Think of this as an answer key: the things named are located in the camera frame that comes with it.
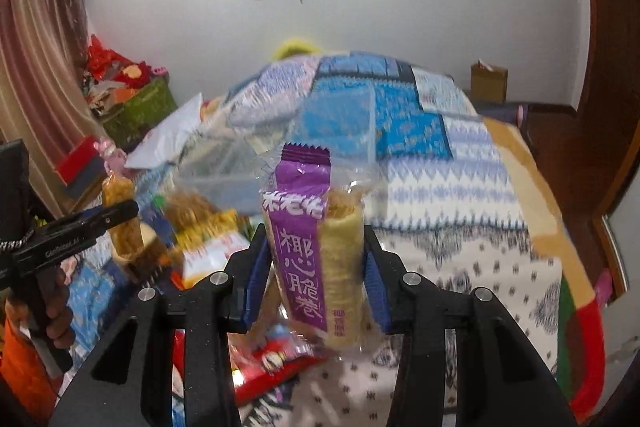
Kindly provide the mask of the left hand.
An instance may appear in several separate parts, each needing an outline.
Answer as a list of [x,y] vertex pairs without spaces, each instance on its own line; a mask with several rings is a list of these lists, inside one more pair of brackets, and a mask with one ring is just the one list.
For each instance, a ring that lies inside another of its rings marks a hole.
[[[44,303],[47,306],[47,316],[50,324],[47,327],[47,335],[58,349],[68,350],[75,341],[75,332],[72,329],[73,311],[68,306],[68,287],[65,284],[66,275],[60,267],[55,267],[46,276],[46,289],[43,291]],[[23,343],[30,343],[29,335],[26,335],[27,323],[30,319],[30,310],[26,303],[13,294],[6,298],[4,305],[6,319],[9,321],[12,331]]]

